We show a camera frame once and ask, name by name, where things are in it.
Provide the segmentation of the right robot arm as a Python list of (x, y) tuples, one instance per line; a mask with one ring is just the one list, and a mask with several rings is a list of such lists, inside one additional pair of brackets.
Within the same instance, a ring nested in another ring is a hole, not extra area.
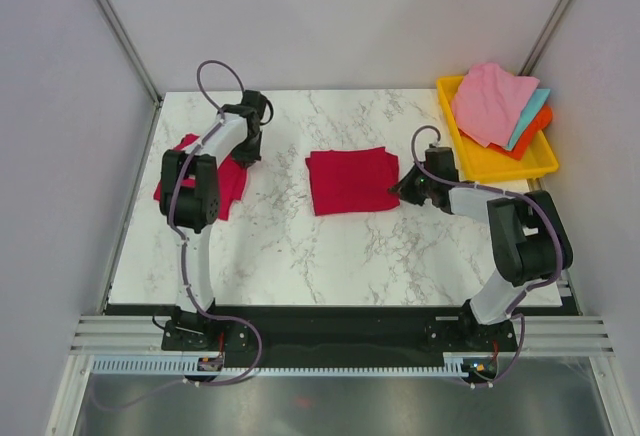
[(440, 211), (489, 228), (495, 269), (462, 305), (451, 338), (477, 350), (512, 328), (509, 318), (527, 293), (557, 280), (573, 250), (555, 202), (544, 190), (515, 193), (462, 181), (448, 147), (430, 146), (389, 193), (409, 204), (429, 201)]

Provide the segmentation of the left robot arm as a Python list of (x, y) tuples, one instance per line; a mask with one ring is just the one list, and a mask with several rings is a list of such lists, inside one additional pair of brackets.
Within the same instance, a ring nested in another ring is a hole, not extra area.
[(238, 104), (221, 108), (203, 136), (162, 157), (160, 212), (180, 240), (178, 299), (164, 326), (165, 351), (223, 349), (231, 320), (217, 317), (211, 284), (210, 235), (222, 211), (219, 170), (227, 160), (247, 169), (261, 160), (262, 127), (273, 106), (258, 91), (245, 90)]

